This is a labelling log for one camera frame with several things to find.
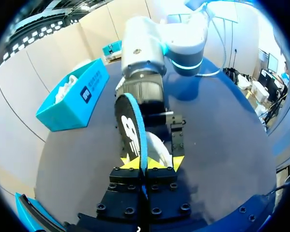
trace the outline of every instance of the blue table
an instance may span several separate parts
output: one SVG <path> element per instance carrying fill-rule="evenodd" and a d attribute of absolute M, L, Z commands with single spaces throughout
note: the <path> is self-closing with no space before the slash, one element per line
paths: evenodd
<path fill-rule="evenodd" d="M 192 217 L 201 215 L 211 224 L 276 185 L 275 159 L 253 108 L 225 74 L 183 77 L 168 61 L 166 66 L 166 103 L 187 122 L 178 178 L 187 184 Z M 88 127 L 50 133 L 45 143 L 36 199 L 59 222 L 76 223 L 79 212 L 94 217 L 110 171 L 122 165 L 114 117 L 120 67 L 120 61 L 107 66 L 110 79 Z M 201 72 L 215 70 L 204 59 Z"/>

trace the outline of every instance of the black bag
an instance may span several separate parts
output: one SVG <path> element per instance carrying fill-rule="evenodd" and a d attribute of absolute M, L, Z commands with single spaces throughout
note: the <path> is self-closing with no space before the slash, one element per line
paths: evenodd
<path fill-rule="evenodd" d="M 237 85 L 239 72 L 234 68 L 224 68 L 223 72 Z"/>

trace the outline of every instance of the gray motor housing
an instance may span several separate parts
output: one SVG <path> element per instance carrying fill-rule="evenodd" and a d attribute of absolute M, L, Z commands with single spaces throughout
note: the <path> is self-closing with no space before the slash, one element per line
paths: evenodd
<path fill-rule="evenodd" d="M 116 97 L 130 93 L 137 100 L 143 115 L 165 112 L 163 83 L 160 74 L 136 73 L 118 88 Z"/>

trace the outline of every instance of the bolt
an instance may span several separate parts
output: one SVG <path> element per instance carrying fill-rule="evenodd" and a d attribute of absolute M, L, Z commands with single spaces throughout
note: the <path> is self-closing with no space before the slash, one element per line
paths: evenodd
<path fill-rule="evenodd" d="M 190 205 L 188 203 L 182 204 L 180 210 L 181 212 L 186 213 L 190 210 Z"/>
<path fill-rule="evenodd" d="M 239 211 L 240 211 L 240 213 L 244 214 L 244 213 L 246 213 L 246 208 L 243 207 L 243 206 L 241 206 L 241 207 L 239 208 Z"/>
<path fill-rule="evenodd" d="M 134 190 L 134 189 L 135 189 L 135 186 L 134 186 L 134 185 L 129 185 L 129 186 L 128 186 L 128 189 L 129 189 L 129 190 Z"/>
<path fill-rule="evenodd" d="M 177 183 L 171 183 L 170 184 L 170 190 L 171 191 L 174 191 L 174 190 L 176 190 L 177 189 Z"/>
<path fill-rule="evenodd" d="M 158 185 L 152 185 L 151 186 L 151 190 L 154 190 L 155 191 L 155 190 L 158 190 L 158 189 L 159 189 L 159 186 Z"/>
<path fill-rule="evenodd" d="M 117 184 L 113 184 L 111 183 L 109 186 L 108 186 L 110 189 L 115 189 L 117 187 Z"/>
<path fill-rule="evenodd" d="M 105 210 L 106 210 L 106 206 L 104 204 L 102 204 L 102 203 L 97 204 L 97 211 L 98 212 L 103 212 Z"/>
<path fill-rule="evenodd" d="M 256 220 L 256 217 L 253 214 L 249 215 L 248 220 L 254 222 Z"/>
<path fill-rule="evenodd" d="M 139 54 L 141 51 L 142 51 L 141 49 L 135 49 L 135 50 L 133 51 L 133 53 L 134 53 L 134 54 Z"/>
<path fill-rule="evenodd" d="M 125 215 L 126 216 L 132 216 L 134 214 L 134 209 L 132 207 L 128 207 L 125 210 Z"/>
<path fill-rule="evenodd" d="M 151 210 L 151 214 L 154 215 L 154 216 L 159 216 L 160 214 L 162 213 L 162 210 L 160 208 L 153 208 Z"/>

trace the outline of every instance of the blue storage bin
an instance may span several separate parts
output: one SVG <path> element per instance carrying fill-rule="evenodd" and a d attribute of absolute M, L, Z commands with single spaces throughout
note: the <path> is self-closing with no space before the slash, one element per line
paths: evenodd
<path fill-rule="evenodd" d="M 59 87 L 69 82 L 70 75 L 78 80 L 63 100 L 55 104 Z M 86 127 L 108 79 L 109 74 L 101 59 L 73 71 L 50 92 L 36 113 L 37 119 L 51 131 Z"/>
<path fill-rule="evenodd" d="M 114 52 L 118 52 L 120 50 L 121 50 L 121 40 L 111 43 L 105 46 L 104 48 L 102 48 L 102 51 L 105 56 L 109 56 L 110 54 Z"/>

